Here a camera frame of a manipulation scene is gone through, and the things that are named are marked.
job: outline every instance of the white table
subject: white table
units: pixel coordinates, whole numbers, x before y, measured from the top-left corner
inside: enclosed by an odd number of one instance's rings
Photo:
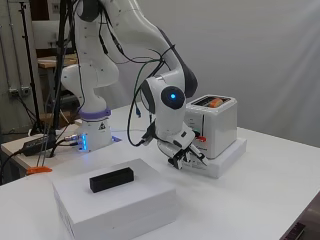
[[[110,125],[124,130],[127,113],[128,107],[113,111]],[[134,118],[132,128],[144,129],[147,122],[143,111],[142,119]],[[132,135],[138,141],[142,133]],[[1,239],[64,239],[50,179],[135,158],[142,158],[176,186],[180,204],[175,223],[137,240],[279,239],[320,189],[320,149],[241,128],[238,135],[248,140],[247,153],[219,180],[170,167],[155,142],[135,148],[131,154],[123,151],[133,149],[126,141],[84,155],[64,150],[66,153],[56,157],[64,163],[48,160],[52,173],[29,176],[0,188]]]

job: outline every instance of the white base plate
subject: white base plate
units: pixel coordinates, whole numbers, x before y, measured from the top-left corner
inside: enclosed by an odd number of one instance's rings
[[[209,165],[205,166],[198,159],[191,155],[191,162],[183,162],[183,170],[195,172],[211,178],[220,178],[245,152],[247,140],[238,138],[217,158],[210,160]]]
[[[134,181],[93,193],[89,179],[130,167]],[[53,182],[72,240],[130,240],[175,221],[175,188],[141,159]]]

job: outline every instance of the wooden board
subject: wooden board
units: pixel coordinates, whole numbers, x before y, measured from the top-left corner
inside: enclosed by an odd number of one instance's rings
[[[70,66],[72,64],[76,64],[78,62],[76,54],[70,54],[66,55],[64,59],[64,66]],[[44,58],[38,58],[38,67],[39,68],[55,68],[56,67],[56,57],[44,57]]]

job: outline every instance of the orange object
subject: orange object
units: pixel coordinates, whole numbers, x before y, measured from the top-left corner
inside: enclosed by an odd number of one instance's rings
[[[200,142],[206,142],[207,139],[205,137],[197,137]]]
[[[209,107],[210,108],[217,108],[217,107],[220,107],[222,104],[223,104],[222,99],[216,98],[210,102]]]
[[[27,175],[44,173],[44,172],[52,172],[52,169],[48,167],[32,167],[27,170]]]

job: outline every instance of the blue light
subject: blue light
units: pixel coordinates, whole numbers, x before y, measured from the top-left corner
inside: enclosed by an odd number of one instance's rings
[[[84,151],[86,151],[88,149],[88,146],[87,146],[87,136],[86,135],[82,135],[82,149]]]

